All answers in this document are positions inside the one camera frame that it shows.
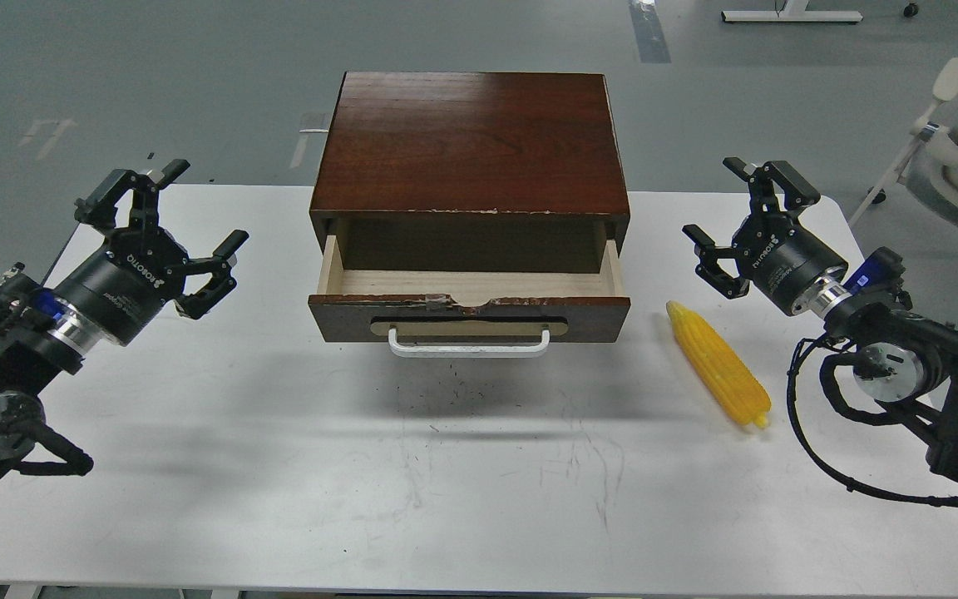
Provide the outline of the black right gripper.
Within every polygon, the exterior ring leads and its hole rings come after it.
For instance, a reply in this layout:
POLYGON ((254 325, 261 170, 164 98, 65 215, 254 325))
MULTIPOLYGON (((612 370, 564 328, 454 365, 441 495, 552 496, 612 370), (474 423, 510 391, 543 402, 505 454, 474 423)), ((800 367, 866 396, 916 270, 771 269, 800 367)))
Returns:
POLYGON ((815 280, 847 273, 847 262, 798 223, 822 195, 787 161, 753 166, 730 156, 723 167, 748 185, 749 215, 735 231, 733 247, 716 246, 696 224, 682 227, 699 258, 695 273, 727 299, 747 295, 752 281, 785 315, 799 314, 801 296, 815 280), (720 260, 734 260, 740 275, 731 276, 720 260))

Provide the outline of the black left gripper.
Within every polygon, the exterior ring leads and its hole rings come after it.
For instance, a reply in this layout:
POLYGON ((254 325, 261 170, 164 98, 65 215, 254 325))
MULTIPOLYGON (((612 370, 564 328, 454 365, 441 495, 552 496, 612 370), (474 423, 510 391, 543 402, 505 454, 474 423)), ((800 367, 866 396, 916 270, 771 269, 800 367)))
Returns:
POLYGON ((236 251, 249 239, 247 231, 235 229, 213 255, 190 259, 170 232, 159 228, 160 191, 189 168, 186 159, 172 160, 163 170, 150 173, 118 168, 88 197, 75 202, 77 223, 102 234, 113 232, 53 293, 98 325, 114 344, 128 345, 168 300, 175 299, 182 317, 197 321, 237 285, 231 269, 236 251), (117 204, 129 192, 128 225, 118 229, 117 204), (209 275, 210 279, 195 293, 183 295, 184 281, 194 275, 209 275))

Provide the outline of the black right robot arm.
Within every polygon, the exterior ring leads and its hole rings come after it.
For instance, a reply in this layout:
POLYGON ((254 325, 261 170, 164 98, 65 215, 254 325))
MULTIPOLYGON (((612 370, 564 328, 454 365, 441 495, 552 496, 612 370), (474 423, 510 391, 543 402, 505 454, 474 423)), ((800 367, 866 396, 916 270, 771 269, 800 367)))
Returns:
POLYGON ((958 483, 958 330, 912 310, 901 256, 882 247, 849 273, 847 262, 802 226, 821 195, 787 161, 750 166, 723 159, 748 185, 749 213, 730 246, 695 224, 682 230, 699 258, 696 274, 730 299, 759 290, 788 317, 813 312, 824 333, 796 345, 787 372, 788 421, 823 473, 848 492, 894 502, 957 507, 958 496, 889 492, 840 473, 811 448, 796 402, 796 379, 814 349, 827 350, 818 380, 841 417, 905 426, 926 444, 932 473, 958 483))

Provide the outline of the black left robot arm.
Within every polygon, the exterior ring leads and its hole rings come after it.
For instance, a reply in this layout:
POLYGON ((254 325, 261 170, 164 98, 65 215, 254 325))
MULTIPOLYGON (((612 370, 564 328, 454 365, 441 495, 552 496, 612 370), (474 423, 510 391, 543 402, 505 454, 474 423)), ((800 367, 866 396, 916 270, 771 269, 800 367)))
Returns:
POLYGON ((39 394, 61 373, 82 368, 100 341, 128 345, 167 304, 200 319, 237 283, 236 229, 209 257, 191 257, 160 226, 159 196, 189 168, 111 171, 76 202, 75 220, 103 236, 57 287, 17 263, 0 280, 0 481, 9 473, 85 475, 94 462, 46 421, 39 394))

